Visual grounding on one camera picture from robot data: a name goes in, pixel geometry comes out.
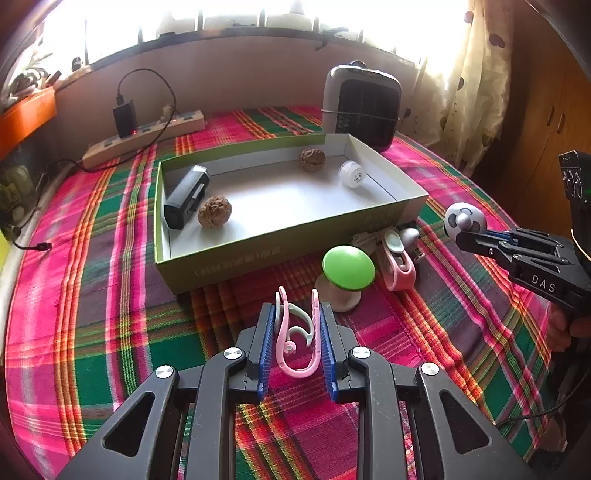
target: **pink toy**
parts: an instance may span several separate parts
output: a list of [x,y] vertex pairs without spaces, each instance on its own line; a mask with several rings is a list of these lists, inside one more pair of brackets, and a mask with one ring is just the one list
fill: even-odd
[[281,297],[281,304],[283,305],[283,317],[281,320],[281,327],[277,334],[277,345],[275,347],[275,358],[279,368],[290,377],[307,378],[312,375],[318,365],[320,364],[320,340],[318,338],[320,332],[320,302],[318,300],[318,292],[316,289],[312,290],[312,321],[314,326],[314,351],[312,352],[312,359],[306,368],[294,370],[287,366],[284,359],[284,354],[295,351],[296,345],[288,339],[288,327],[290,324],[290,304],[287,301],[287,294],[283,287],[279,287],[279,295]]
[[386,288],[389,291],[410,290],[414,287],[416,270],[398,233],[387,229],[382,233],[381,241],[377,254]]

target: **orange shelf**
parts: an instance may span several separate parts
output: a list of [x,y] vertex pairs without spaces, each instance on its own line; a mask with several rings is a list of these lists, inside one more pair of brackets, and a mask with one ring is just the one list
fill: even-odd
[[56,113],[53,87],[45,88],[10,107],[0,116],[0,161]]

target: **window sill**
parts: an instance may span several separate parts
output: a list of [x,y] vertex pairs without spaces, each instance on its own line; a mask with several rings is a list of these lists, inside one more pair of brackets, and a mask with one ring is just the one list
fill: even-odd
[[373,51],[382,51],[390,54],[394,61],[401,64],[415,67],[415,63],[406,60],[402,57],[397,56],[394,53],[389,53],[380,48],[373,47],[369,44],[365,44],[359,41],[348,40],[342,37],[335,37],[334,35],[325,35],[323,33],[303,30],[291,30],[288,28],[269,28],[269,27],[232,27],[224,28],[222,30],[200,30],[181,34],[164,34],[156,40],[150,40],[139,43],[130,48],[120,50],[116,53],[106,56],[90,65],[83,66],[81,69],[70,73],[63,80],[58,80],[55,84],[56,91],[62,90],[68,85],[71,85],[78,78],[96,70],[100,70],[106,66],[109,66],[117,61],[132,57],[134,55],[144,53],[158,48],[169,47],[172,45],[178,45],[181,43],[188,43],[199,40],[211,40],[214,38],[232,38],[232,37],[281,37],[281,38],[298,38],[302,40],[315,40],[319,42],[319,47],[323,44],[334,43],[338,45],[352,46],[357,45],[358,47],[368,48]]

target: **curtain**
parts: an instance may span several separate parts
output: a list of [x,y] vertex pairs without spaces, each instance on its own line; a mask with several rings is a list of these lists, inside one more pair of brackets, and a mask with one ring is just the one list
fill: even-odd
[[398,129],[470,176],[509,101],[512,0],[466,0],[463,14],[430,27]]

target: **screw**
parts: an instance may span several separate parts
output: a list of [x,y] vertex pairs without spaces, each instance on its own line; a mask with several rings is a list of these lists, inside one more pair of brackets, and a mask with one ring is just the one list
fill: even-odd
[[366,346],[356,346],[353,348],[353,356],[355,358],[367,358],[369,357],[370,351]]
[[160,365],[156,369],[156,377],[158,378],[168,378],[174,373],[174,368],[170,365]]
[[236,358],[240,358],[242,355],[242,350],[235,346],[231,346],[230,348],[226,348],[223,352],[223,356],[225,356],[228,360],[235,360]]
[[425,375],[437,375],[439,373],[439,367],[431,362],[426,362],[421,365],[421,371]]

